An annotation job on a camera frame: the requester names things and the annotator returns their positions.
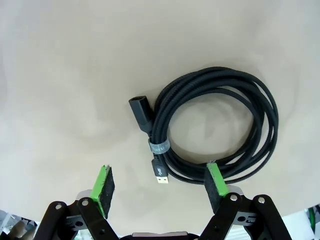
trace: beige tabletop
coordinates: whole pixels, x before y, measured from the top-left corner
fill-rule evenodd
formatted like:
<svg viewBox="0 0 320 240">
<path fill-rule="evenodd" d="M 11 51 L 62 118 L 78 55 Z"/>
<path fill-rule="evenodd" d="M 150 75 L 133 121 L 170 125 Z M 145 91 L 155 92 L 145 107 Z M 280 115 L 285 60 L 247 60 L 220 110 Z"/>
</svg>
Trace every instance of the beige tabletop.
<svg viewBox="0 0 320 240">
<path fill-rule="evenodd" d="M 157 183 L 128 100 L 153 104 L 175 78 L 211 66 L 257 76 L 279 110 L 269 163 L 236 185 L 270 195 L 282 215 L 320 202 L 318 1 L 0 0 L 0 11 L 0 209 L 40 221 L 110 164 L 117 233 L 202 231 L 205 188 Z M 169 136 L 205 162 L 235 151 L 251 121 L 236 100 L 203 96 L 179 108 Z"/>
</svg>

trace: screw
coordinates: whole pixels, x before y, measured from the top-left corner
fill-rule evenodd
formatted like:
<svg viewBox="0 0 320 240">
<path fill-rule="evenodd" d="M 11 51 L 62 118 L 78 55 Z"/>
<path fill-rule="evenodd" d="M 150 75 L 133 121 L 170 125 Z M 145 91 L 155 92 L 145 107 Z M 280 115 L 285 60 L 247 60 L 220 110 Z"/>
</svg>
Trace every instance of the screw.
<svg viewBox="0 0 320 240">
<path fill-rule="evenodd" d="M 266 202 L 266 200 L 261 196 L 258 198 L 258 202 L 261 204 L 264 204 Z"/>
<path fill-rule="evenodd" d="M 89 204 L 88 200 L 83 200 L 82 201 L 82 206 L 87 206 Z"/>
<path fill-rule="evenodd" d="M 232 201 L 237 201 L 238 197 L 237 197 L 236 195 L 231 195 L 231 196 L 230 196 L 230 199 L 231 199 Z"/>
</svg>

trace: green object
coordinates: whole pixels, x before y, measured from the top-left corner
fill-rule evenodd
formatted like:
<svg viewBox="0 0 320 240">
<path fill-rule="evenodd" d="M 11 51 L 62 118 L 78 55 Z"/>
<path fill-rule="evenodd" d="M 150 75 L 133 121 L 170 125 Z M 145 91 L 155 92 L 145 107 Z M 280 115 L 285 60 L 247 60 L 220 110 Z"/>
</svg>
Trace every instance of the green object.
<svg viewBox="0 0 320 240">
<path fill-rule="evenodd" d="M 229 189 L 224 181 L 224 178 L 221 175 L 218 165 L 216 163 L 209 162 L 206 164 L 206 167 L 208 168 L 211 177 L 213 178 L 218 194 L 221 197 L 227 195 L 229 193 Z"/>
<path fill-rule="evenodd" d="M 315 216 L 315 211 L 314 207 L 309 207 L 309 215 L 310 215 L 310 226 L 313 232 L 316 231 L 316 216 Z"/>
<path fill-rule="evenodd" d="M 105 216 L 105 213 L 103 210 L 102 203 L 100 201 L 100 194 L 101 194 L 103 187 L 106 183 L 106 178 L 108 176 L 109 170 L 110 170 L 109 165 L 108 166 L 103 165 L 101 167 L 99 175 L 96 178 L 95 184 L 94 184 L 93 189 L 90 194 L 90 198 L 98 205 L 99 210 L 104 218 L 106 216 Z"/>
</svg>

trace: gray strap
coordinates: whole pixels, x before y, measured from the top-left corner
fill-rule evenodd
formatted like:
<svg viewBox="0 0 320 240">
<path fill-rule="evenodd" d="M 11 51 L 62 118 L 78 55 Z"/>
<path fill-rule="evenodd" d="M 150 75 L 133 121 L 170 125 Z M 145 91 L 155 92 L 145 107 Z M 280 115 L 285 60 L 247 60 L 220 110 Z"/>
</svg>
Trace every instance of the gray strap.
<svg viewBox="0 0 320 240">
<path fill-rule="evenodd" d="M 153 152 L 154 154 L 164 154 L 170 149 L 170 142 L 169 142 L 169 139 L 167 138 L 164 142 L 160 144 L 153 144 L 150 142 L 150 139 L 149 139 L 149 146 L 150 146 L 151 152 Z"/>
</svg>

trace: silver screw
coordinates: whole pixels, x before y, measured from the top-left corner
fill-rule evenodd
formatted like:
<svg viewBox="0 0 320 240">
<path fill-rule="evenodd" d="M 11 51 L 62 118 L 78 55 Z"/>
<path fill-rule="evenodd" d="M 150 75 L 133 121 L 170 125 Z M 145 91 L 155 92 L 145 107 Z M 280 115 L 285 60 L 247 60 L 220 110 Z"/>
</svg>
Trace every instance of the silver screw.
<svg viewBox="0 0 320 240">
<path fill-rule="evenodd" d="M 230 199 L 231 199 L 232 201 L 237 201 L 238 197 L 237 197 L 236 195 L 231 195 L 231 196 L 230 196 Z"/>
<path fill-rule="evenodd" d="M 266 202 L 266 200 L 261 196 L 258 198 L 258 202 L 261 204 L 264 204 Z"/>
<path fill-rule="evenodd" d="M 83 200 L 83 201 L 82 201 L 82 205 L 83 205 L 83 206 L 87 206 L 88 204 L 89 204 L 88 200 Z"/>
</svg>

